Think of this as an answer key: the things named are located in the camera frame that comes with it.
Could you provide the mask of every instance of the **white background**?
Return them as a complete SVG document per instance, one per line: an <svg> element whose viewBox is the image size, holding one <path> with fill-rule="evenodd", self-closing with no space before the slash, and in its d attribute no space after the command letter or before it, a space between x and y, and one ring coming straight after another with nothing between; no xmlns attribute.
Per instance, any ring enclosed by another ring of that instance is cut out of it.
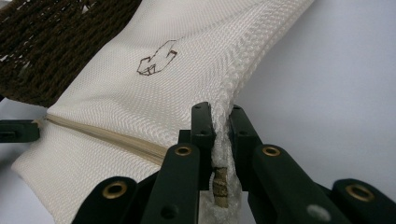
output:
<svg viewBox="0 0 396 224"><path fill-rule="evenodd" d="M396 1L317 0L266 55L237 103L264 143L285 148L330 188L368 182L396 201ZM44 108L8 100L0 119ZM0 224L53 223L10 164L27 148L0 145ZM243 204L241 223L254 223Z"/></svg>

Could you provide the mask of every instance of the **white fabric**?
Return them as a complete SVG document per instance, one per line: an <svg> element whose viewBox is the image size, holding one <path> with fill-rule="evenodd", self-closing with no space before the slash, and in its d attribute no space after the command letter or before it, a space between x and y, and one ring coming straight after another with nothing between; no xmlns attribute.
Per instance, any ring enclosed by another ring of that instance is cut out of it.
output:
<svg viewBox="0 0 396 224"><path fill-rule="evenodd" d="M190 128L191 107L212 105L212 160L228 167L230 207L203 197L201 222L236 222L235 176L227 118L262 56L313 0L143 1L131 22L82 70L51 115L137 137L162 147ZM54 215L70 223L101 180L137 181L158 167L125 150L54 124L14 164Z"/></svg>

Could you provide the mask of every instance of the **brass rivet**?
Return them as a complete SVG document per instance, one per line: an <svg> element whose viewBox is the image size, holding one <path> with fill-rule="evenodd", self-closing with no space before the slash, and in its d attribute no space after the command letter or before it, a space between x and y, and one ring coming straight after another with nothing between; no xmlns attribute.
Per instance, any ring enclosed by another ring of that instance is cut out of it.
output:
<svg viewBox="0 0 396 224"><path fill-rule="evenodd" d="M102 194L107 199L116 199L122 196L127 189L125 182L114 181L103 189Z"/></svg>
<svg viewBox="0 0 396 224"><path fill-rule="evenodd" d="M267 156L279 156L280 155L280 150L277 149L276 147L265 147L262 149L262 152L267 155Z"/></svg>
<svg viewBox="0 0 396 224"><path fill-rule="evenodd" d="M374 194L368 190L366 187L359 185L359 184L353 184L353 185L349 185L346 187L346 192L356 198L357 200L360 200L362 202L370 202L372 201L375 196Z"/></svg>
<svg viewBox="0 0 396 224"><path fill-rule="evenodd" d="M175 149L175 153L179 156L188 156L192 152L192 149L190 147L178 147Z"/></svg>

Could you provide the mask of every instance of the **dark brown woven net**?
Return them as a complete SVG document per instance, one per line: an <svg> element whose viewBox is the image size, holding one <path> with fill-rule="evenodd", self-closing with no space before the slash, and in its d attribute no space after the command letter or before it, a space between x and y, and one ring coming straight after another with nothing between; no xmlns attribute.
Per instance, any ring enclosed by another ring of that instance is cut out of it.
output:
<svg viewBox="0 0 396 224"><path fill-rule="evenodd" d="M14 0L0 9L0 95L53 105L140 0Z"/></svg>

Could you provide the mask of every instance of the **drawn symbol on fabric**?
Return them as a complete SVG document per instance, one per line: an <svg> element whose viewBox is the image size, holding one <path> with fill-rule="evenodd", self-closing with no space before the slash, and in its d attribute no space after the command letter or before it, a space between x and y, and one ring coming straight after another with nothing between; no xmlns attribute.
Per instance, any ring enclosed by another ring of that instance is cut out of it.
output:
<svg viewBox="0 0 396 224"><path fill-rule="evenodd" d="M140 60L137 72L143 76L150 76L161 72L177 55L177 52L172 50L176 40L168 40L163 44L154 55Z"/></svg>

